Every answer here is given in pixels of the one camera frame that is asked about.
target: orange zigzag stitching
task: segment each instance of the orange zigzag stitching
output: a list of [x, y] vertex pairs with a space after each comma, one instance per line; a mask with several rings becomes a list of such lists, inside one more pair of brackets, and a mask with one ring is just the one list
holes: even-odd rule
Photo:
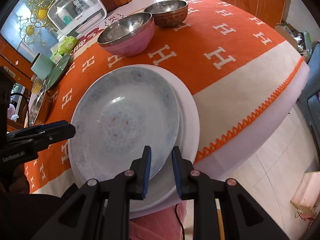
[[216, 139], [216, 143], [210, 143], [210, 147], [203, 147], [203, 152], [198, 151], [196, 155], [196, 159], [194, 163], [197, 163], [201, 159], [209, 156], [211, 153], [221, 148], [222, 145], [226, 144], [229, 140], [236, 137], [244, 128], [246, 128], [249, 124], [251, 124], [262, 112], [264, 112], [268, 106], [270, 106], [273, 101], [281, 94], [281, 92], [288, 86], [291, 82], [297, 71], [299, 70], [301, 64], [303, 62], [303, 57], [301, 57], [290, 73], [290, 75], [286, 78], [286, 80], [268, 97], [264, 103], [262, 103], [258, 109], [255, 109], [254, 112], [251, 112], [251, 116], [247, 116], [242, 120], [242, 123], [238, 123], [237, 127], [233, 127], [232, 131], [228, 131], [226, 134], [221, 136], [221, 139]]

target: orange tablecloth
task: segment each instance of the orange tablecloth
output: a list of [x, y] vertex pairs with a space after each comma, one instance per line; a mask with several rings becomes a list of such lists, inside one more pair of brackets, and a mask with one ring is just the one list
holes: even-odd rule
[[[148, 47], [134, 57], [113, 56], [96, 43], [102, 26], [121, 14], [108, 17], [81, 39], [74, 54], [83, 52], [50, 91], [53, 106], [47, 123], [70, 122], [95, 80], [132, 64], [163, 67], [189, 88], [200, 118], [196, 161], [253, 122], [291, 81], [301, 64], [299, 54], [271, 27], [235, 6], [219, 0], [188, 2], [186, 20], [176, 28], [156, 27]], [[70, 169], [67, 141], [51, 145], [25, 167], [34, 192]]]

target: table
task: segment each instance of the table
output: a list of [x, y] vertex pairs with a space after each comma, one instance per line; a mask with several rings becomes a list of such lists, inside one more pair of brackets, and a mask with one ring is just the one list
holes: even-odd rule
[[[271, 27], [219, 0], [187, 0], [186, 20], [174, 29], [156, 28], [146, 50], [134, 57], [110, 55], [96, 43], [106, 26], [158, 1], [132, 1], [79, 40], [65, 77], [50, 91], [53, 107], [47, 122], [70, 121], [82, 95], [103, 74], [124, 65], [159, 65], [178, 76], [196, 102], [200, 143], [195, 167], [211, 178], [222, 178], [283, 121], [306, 83], [308, 65]], [[66, 141], [56, 143], [25, 164], [31, 192], [60, 196], [74, 182], [67, 148]], [[174, 193], [131, 217], [178, 202]]]

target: cable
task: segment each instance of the cable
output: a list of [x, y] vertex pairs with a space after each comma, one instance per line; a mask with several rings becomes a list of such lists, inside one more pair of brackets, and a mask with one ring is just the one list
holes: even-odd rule
[[294, 214], [294, 217], [295, 217], [295, 218], [300, 217], [303, 221], [306, 221], [304, 218], [302, 218], [302, 216], [300, 215], [299, 211], [297, 211], [297, 212]]
[[29, 123], [29, 99], [27, 99], [23, 94], [21, 93], [12, 93], [10, 94], [10, 96], [22, 96], [24, 98], [24, 100], [27, 102], [27, 112], [28, 112], [28, 127], [30, 127], [30, 123]]
[[185, 235], [184, 235], [184, 228], [183, 228], [183, 225], [182, 225], [182, 223], [181, 223], [181, 221], [180, 221], [180, 218], [179, 218], [179, 216], [178, 216], [178, 213], [177, 213], [177, 206], [178, 206], [178, 204], [176, 204], [176, 206], [175, 206], [175, 208], [174, 208], [174, 212], [175, 212], [175, 214], [176, 214], [176, 217], [177, 217], [178, 222], [179, 222], [179, 224], [180, 224], [180, 226], [181, 226], [181, 229], [182, 229], [182, 240], [186, 240], [186, 237], [185, 237]]

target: tiled floor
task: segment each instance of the tiled floor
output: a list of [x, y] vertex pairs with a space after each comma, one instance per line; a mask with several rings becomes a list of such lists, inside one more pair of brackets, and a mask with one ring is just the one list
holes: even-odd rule
[[[268, 212], [291, 240], [297, 240], [308, 222], [295, 218], [290, 200], [305, 171], [318, 171], [316, 147], [297, 105], [271, 137], [227, 178], [235, 178]], [[184, 221], [192, 240], [193, 202], [187, 202]]]

